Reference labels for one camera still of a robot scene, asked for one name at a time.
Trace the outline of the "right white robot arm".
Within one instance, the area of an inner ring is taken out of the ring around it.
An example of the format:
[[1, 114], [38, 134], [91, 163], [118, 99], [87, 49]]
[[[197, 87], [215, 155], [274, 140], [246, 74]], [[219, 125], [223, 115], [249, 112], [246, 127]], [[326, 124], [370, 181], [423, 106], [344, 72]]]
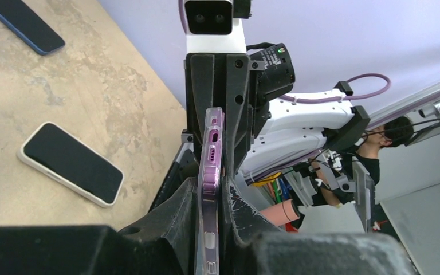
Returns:
[[348, 100], [341, 81], [330, 91], [293, 94], [295, 74], [284, 44], [260, 43], [231, 51], [187, 47], [187, 133], [196, 160], [216, 156], [249, 181], [297, 164], [312, 151], [341, 151], [369, 123], [361, 106]]

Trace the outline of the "beige cased smartphone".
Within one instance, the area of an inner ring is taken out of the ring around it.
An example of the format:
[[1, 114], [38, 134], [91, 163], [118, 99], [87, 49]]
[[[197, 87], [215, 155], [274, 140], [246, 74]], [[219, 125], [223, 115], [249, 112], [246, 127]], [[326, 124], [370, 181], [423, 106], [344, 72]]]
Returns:
[[50, 121], [20, 146], [18, 158], [100, 207], [116, 203], [124, 173], [108, 159]]

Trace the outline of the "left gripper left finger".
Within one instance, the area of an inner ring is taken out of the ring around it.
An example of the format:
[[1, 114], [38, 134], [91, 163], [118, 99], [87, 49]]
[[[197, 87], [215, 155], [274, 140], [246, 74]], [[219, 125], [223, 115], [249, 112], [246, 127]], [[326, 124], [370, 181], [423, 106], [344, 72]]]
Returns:
[[192, 274], [197, 184], [116, 231], [107, 225], [0, 226], [0, 274]]

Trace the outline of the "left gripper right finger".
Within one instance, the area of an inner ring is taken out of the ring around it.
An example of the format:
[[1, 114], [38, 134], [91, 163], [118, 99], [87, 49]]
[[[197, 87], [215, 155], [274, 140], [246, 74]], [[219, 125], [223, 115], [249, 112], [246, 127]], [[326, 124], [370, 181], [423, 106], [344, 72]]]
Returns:
[[221, 274], [414, 274], [401, 246], [379, 233], [288, 233], [222, 179]]

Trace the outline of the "purple edged smartphone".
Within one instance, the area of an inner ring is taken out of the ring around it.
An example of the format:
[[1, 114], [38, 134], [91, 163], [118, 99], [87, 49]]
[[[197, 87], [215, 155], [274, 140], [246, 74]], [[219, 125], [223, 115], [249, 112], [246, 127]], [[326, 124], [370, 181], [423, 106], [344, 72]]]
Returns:
[[219, 274], [218, 205], [221, 185], [224, 113], [206, 110], [197, 189], [198, 239], [196, 274]]

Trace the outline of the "black smartphone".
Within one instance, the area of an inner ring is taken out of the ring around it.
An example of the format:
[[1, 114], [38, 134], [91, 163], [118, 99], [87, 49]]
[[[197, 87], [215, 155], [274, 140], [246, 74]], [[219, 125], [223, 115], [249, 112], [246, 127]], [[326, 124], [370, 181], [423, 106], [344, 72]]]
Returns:
[[65, 46], [64, 39], [23, 1], [0, 0], [0, 21], [41, 56]]

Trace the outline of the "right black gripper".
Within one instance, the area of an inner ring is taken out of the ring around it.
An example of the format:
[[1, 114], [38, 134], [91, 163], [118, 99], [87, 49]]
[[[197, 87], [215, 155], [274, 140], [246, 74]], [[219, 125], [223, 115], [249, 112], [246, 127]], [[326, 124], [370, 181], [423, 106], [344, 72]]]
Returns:
[[[257, 79], [254, 107], [253, 136], [257, 137], [270, 119], [269, 102], [293, 89], [296, 80], [292, 59], [283, 43], [263, 42], [249, 45], [255, 50], [252, 61], [263, 61]], [[246, 54], [223, 54], [225, 61], [225, 119], [224, 164], [226, 176], [233, 178], [249, 148], [248, 87], [250, 58]], [[186, 56], [187, 130], [192, 134], [195, 152], [201, 151], [206, 109], [213, 106], [214, 55], [190, 53]]]

